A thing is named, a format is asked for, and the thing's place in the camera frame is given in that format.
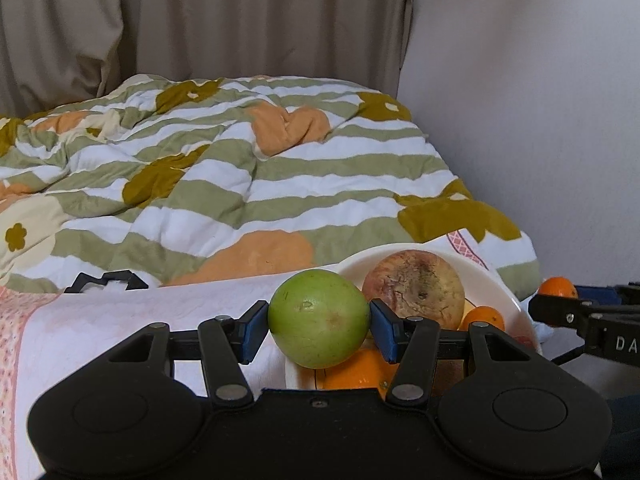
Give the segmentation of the small green apple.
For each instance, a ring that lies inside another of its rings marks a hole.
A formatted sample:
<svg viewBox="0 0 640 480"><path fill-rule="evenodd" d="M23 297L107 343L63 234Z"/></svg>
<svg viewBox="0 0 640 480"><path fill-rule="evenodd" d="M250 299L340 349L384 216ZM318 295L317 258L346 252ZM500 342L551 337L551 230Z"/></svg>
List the small green apple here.
<svg viewBox="0 0 640 480"><path fill-rule="evenodd" d="M334 272L312 269L284 281L268 307L272 338L293 363L321 370L347 361L370 327L363 293Z"/></svg>

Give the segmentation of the pink floral white cloth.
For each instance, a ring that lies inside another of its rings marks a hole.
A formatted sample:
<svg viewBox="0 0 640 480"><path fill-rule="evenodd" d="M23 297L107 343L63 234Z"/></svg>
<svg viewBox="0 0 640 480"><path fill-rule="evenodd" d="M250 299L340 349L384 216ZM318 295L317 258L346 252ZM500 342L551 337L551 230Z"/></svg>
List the pink floral white cloth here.
<svg viewBox="0 0 640 480"><path fill-rule="evenodd" d="M430 243L457 235L496 271L465 230ZM270 299L290 275L131 292L115 284L69 295L1 287L1 479L35 479L42 471L26 434L28 411L41 393L150 323L193 330L215 315L238 318L256 300ZM243 370L254 393L286 387L285 362L268 336Z"/></svg>

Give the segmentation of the striped flower duvet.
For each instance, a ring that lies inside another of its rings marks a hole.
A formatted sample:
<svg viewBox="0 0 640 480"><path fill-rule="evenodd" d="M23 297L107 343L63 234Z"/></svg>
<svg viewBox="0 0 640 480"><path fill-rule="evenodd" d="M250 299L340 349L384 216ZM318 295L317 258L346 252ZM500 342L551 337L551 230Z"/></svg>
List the striped flower duvet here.
<svg viewBox="0 0 640 480"><path fill-rule="evenodd" d="M520 298L540 283L529 237L401 103L353 82L138 75L1 119L1 283L20 292L115 271L152 286L249 278L431 240Z"/></svg>

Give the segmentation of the medium orange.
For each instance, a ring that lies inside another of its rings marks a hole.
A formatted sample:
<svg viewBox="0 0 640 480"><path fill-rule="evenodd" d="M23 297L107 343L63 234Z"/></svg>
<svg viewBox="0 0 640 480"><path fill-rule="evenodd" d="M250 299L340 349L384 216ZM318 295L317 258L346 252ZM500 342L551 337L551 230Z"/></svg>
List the medium orange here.
<svg viewBox="0 0 640 480"><path fill-rule="evenodd" d="M506 323L502 314L493 307L479 306L475 307L464 316L459 330L467 332L472 323L484 322L491 326L497 327L499 330L506 329Z"/></svg>

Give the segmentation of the small mandarin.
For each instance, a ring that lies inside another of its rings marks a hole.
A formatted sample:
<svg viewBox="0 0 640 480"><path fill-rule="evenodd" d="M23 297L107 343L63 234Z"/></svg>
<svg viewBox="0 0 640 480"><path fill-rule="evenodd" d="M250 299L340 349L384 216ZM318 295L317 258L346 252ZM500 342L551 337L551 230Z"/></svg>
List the small mandarin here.
<svg viewBox="0 0 640 480"><path fill-rule="evenodd" d="M574 284L562 276L552 276L545 280L538 288L541 295L557 296L565 298L577 298L578 291Z"/></svg>

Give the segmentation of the large orange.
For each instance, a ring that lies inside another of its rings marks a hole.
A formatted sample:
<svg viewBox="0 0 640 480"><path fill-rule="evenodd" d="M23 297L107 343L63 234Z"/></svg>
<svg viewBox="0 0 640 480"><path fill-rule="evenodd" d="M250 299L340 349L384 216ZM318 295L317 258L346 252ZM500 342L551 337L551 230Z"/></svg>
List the large orange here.
<svg viewBox="0 0 640 480"><path fill-rule="evenodd" d="M362 347L337 366L316 370L314 383L320 390L376 389L382 398L390 388L398 364L385 361L376 347Z"/></svg>

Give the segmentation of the beige curtain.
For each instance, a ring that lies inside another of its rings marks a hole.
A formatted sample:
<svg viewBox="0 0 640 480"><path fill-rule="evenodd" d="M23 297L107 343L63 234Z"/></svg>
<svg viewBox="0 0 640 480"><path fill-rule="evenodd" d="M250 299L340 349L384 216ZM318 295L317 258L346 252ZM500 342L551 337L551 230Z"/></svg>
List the beige curtain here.
<svg viewBox="0 0 640 480"><path fill-rule="evenodd" d="M412 0L1 0L1 109L104 96L135 74L311 76L395 94Z"/></svg>

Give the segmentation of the reddish yellow apple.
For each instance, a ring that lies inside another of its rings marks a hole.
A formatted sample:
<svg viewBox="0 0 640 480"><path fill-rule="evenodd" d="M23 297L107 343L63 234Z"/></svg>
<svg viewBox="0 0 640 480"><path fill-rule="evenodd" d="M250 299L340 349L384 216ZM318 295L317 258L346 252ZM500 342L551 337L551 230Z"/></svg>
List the reddish yellow apple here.
<svg viewBox="0 0 640 480"><path fill-rule="evenodd" d="M422 316L445 330L456 330L464 315L465 290L456 270L424 250L403 250L382 259L361 290L367 300L382 300L400 318Z"/></svg>

